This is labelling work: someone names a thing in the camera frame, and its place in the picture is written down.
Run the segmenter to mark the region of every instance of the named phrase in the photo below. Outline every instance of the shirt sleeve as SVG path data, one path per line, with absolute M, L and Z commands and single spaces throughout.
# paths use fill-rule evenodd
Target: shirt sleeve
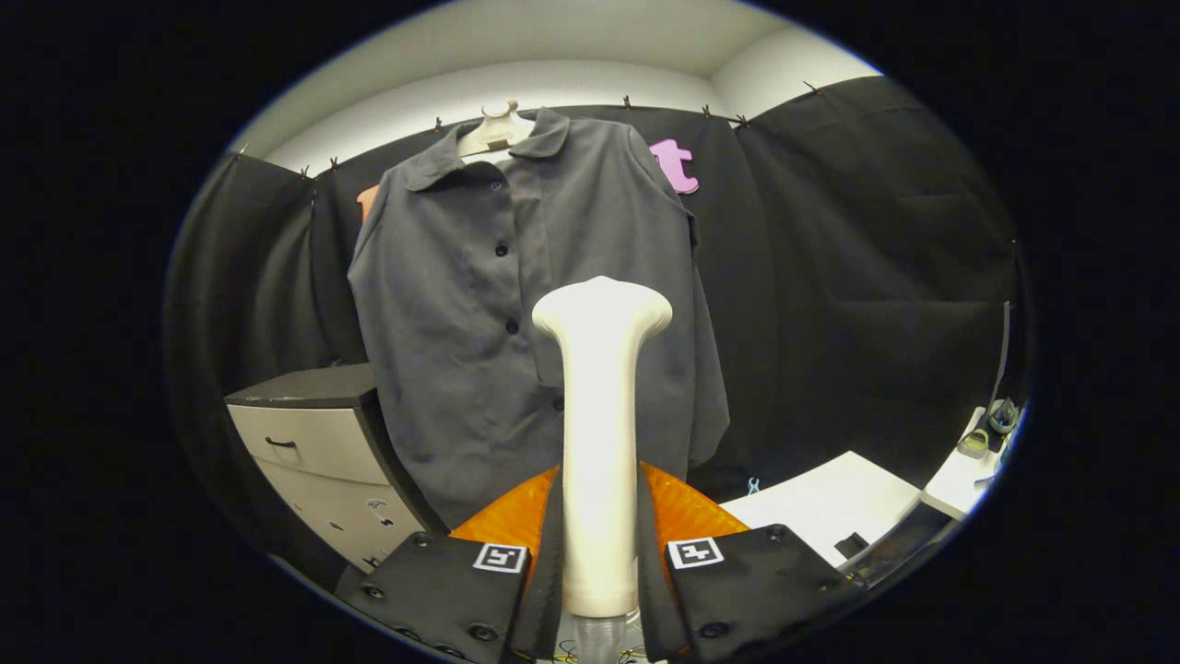
M 369 244 L 369 239 L 378 231 L 381 224 L 381 216 L 385 215 L 386 200 L 389 198 L 389 186 L 393 183 L 393 169 L 385 171 L 381 182 L 378 184 L 376 193 L 373 195 L 373 206 L 369 208 L 368 216 L 361 219 L 361 231 L 356 235 L 356 244 L 353 246 L 353 259 L 348 264 L 348 272 L 353 271 L 358 256 Z
M 696 256 L 699 235 L 696 215 L 680 199 L 680 193 L 671 185 L 660 162 L 648 149 L 647 142 L 634 126 L 628 127 L 628 145 L 630 153 L 653 185 L 668 200 L 676 205 L 688 221 L 691 255 Z M 713 317 L 704 298 L 704 287 L 694 259 L 693 268 L 693 323 L 694 323 L 694 395 L 693 429 L 688 446 L 688 467 L 694 468 L 713 458 L 726 430 L 729 429 L 729 401 L 726 395 L 725 380 L 721 375 L 721 357 L 717 354 L 717 342 L 713 334 Z
M 656 160 L 656 156 L 651 153 L 648 147 L 647 140 L 640 136 L 638 130 L 634 126 L 627 127 L 627 140 L 631 157 L 635 158 L 640 166 L 640 170 L 647 175 L 651 184 L 670 202 L 671 204 L 680 208 L 688 219 L 688 241 L 693 246 L 693 254 L 696 254 L 696 215 L 694 215 L 688 208 L 684 206 L 680 200 L 680 193 L 671 185 L 668 176 L 664 175 L 663 169 L 660 167 L 660 162 Z

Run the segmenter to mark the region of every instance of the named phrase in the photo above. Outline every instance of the white table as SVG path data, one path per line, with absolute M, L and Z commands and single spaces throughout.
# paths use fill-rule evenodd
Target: white table
M 975 414 L 971 416 L 970 422 L 968 422 L 966 429 L 963 430 L 963 436 L 959 440 L 979 426 L 984 413 L 985 409 L 983 408 L 975 409 Z M 1007 445 L 1008 438 L 1005 436 L 998 453 L 989 449 L 982 459 L 971 459 L 958 452 L 958 441 L 956 441 L 942 468 L 938 469 L 938 473 L 935 474 L 923 489 L 922 502 L 957 521 L 966 519 L 966 515 L 975 509 L 979 499 L 991 487 L 990 482 L 977 487 L 975 481 L 990 478 L 995 474 L 996 460 L 1003 453 Z
M 918 505 L 922 492 L 846 452 L 786 482 L 721 505 L 750 528 L 782 524 L 832 567 L 847 559 L 837 543 L 852 533 L 870 545 Z

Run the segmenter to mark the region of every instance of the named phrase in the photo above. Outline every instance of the black curtain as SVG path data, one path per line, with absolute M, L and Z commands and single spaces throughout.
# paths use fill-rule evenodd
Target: black curtain
M 699 188 L 708 297 L 732 425 L 689 482 L 719 502 L 853 451 L 923 486 L 998 367 L 1012 232 L 970 155 L 881 77 L 730 129 L 703 113 L 553 107 L 674 139 Z M 532 119 L 535 111 L 522 111 Z M 197 476 L 260 548 L 334 587 L 345 563 L 271 491 L 222 399 L 290 372 L 366 362 L 347 267 L 358 195 L 453 125 L 301 173 L 227 155 L 166 282 L 166 370 Z
M 1016 245 L 986 178 L 884 77 L 781 104 L 738 132 L 779 295 L 773 485 L 852 451 L 922 488 L 992 392 Z
M 222 401 L 335 361 L 312 289 L 312 196 L 299 173 L 227 155 L 176 239 L 163 340 L 176 433 L 210 498 L 254 547 L 334 585 L 345 560 L 271 489 Z

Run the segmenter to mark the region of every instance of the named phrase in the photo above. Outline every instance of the cable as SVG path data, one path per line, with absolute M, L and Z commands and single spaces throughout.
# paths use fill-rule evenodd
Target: cable
M 565 644 L 568 643 L 576 644 L 577 642 L 575 642 L 573 639 L 565 639 L 562 643 L 557 644 L 557 647 L 562 649 L 562 651 L 565 652 L 565 655 L 555 657 L 553 662 L 565 662 L 569 664 L 569 663 L 576 663 L 578 660 L 578 656 L 573 655 L 573 649 L 565 647 Z

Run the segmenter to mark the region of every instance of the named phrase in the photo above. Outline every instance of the white wall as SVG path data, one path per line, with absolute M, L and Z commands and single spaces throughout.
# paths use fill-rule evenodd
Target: white wall
M 641 65 L 595 60 L 507 63 L 431 77 L 371 97 L 329 116 L 264 158 L 290 170 L 310 164 L 319 173 L 329 158 L 346 160 L 434 126 L 479 117 L 479 106 L 516 99 L 519 107 L 622 104 L 709 111 L 730 116 L 725 99 L 703 78 Z
M 863 75 L 880 75 L 868 63 L 802 28 L 768 34 L 710 78 L 717 96 L 747 118 L 811 92 Z
M 327 170 L 373 147 L 434 126 L 479 117 L 481 104 L 516 99 L 520 109 L 622 104 L 754 116 L 817 87 L 879 74 L 826 39 L 796 27 L 772 33 L 720 66 L 710 78 L 603 60 L 505 63 L 433 75 L 339 111 L 263 158 L 289 170 Z

